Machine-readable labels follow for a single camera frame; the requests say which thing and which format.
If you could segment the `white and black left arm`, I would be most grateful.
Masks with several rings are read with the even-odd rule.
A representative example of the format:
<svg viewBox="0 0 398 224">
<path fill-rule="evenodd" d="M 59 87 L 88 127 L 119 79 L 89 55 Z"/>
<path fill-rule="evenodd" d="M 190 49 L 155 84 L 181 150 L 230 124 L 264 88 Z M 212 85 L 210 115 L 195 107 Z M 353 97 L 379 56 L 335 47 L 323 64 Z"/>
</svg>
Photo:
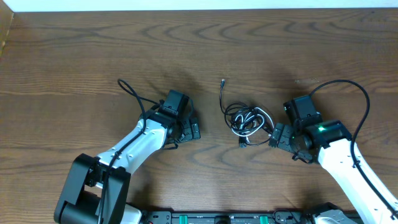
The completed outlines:
<svg viewBox="0 0 398 224">
<path fill-rule="evenodd" d="M 198 120 L 175 118 L 170 109 L 149 110 L 147 119 L 111 149 L 72 163 L 54 211 L 57 223 L 139 223 L 142 212 L 128 205 L 130 179 L 155 151 L 200 138 Z"/>
</svg>

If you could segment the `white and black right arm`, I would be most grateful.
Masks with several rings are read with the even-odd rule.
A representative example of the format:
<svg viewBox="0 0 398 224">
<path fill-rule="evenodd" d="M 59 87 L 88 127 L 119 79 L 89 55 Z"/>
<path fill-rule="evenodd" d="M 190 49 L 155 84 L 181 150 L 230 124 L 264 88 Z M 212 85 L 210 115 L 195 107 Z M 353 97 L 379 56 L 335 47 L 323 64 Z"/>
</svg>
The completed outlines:
<svg viewBox="0 0 398 224">
<path fill-rule="evenodd" d="M 324 121 L 310 96 L 284 103 L 290 124 L 276 124 L 270 147 L 292 159 L 319 164 L 338 183 L 364 223 L 397 223 L 397 199 L 361 155 L 339 120 Z"/>
</svg>

